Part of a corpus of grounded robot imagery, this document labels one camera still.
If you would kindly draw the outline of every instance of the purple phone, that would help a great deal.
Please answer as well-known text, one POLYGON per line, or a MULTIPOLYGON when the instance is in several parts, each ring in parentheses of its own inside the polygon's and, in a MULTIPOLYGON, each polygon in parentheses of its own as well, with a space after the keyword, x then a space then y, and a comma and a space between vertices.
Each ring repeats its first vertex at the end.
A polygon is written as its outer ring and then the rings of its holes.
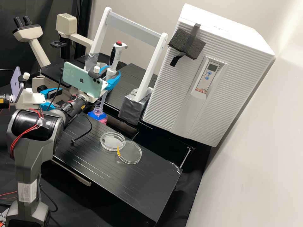
POLYGON ((18 102, 19 97, 24 89, 24 83, 19 83, 18 77, 21 76, 19 66, 16 67, 12 79, 10 80, 10 86, 12 88, 13 102, 18 102))

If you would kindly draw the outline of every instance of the white knob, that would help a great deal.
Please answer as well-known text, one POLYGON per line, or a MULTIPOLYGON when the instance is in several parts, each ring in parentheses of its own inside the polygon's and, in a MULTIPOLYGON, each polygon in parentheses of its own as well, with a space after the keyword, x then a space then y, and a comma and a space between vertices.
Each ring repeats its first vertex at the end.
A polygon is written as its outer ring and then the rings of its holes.
POLYGON ((30 77, 30 74, 29 74, 29 73, 24 73, 24 74, 23 74, 23 79, 28 80, 29 77, 30 77))
POLYGON ((99 66, 95 66, 94 67, 94 73, 99 73, 100 72, 100 67, 99 66))

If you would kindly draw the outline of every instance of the bottle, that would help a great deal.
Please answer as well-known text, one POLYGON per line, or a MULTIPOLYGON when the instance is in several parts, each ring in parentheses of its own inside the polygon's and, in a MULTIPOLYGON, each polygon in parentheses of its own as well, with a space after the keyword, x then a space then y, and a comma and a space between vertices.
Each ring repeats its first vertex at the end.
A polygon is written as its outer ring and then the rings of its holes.
POLYGON ((100 109, 100 105, 96 105, 94 110, 88 113, 88 116, 96 119, 97 121, 99 121, 102 124, 107 123, 107 115, 105 113, 103 113, 102 109, 100 109))

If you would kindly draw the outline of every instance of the white ribbed cabinet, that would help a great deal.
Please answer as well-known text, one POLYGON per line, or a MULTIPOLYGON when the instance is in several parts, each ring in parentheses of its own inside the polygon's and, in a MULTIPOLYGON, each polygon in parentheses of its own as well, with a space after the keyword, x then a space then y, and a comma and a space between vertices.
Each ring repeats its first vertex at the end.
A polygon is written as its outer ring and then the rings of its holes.
POLYGON ((172 67, 179 52, 168 48, 143 121, 215 147, 275 55, 254 29, 188 4, 175 31, 190 33, 195 23, 201 24, 197 38, 206 43, 204 49, 196 60, 184 56, 172 67), (208 86, 199 82, 211 62, 219 68, 208 86))

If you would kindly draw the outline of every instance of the mint green iphone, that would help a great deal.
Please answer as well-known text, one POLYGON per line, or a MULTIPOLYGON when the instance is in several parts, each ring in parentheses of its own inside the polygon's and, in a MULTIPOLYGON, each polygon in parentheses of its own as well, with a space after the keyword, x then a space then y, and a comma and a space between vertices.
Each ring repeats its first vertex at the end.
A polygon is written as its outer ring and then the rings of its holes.
POLYGON ((90 77, 87 71, 69 62, 64 63, 62 79, 64 82, 95 98, 99 98, 101 91, 108 85, 106 81, 90 77))

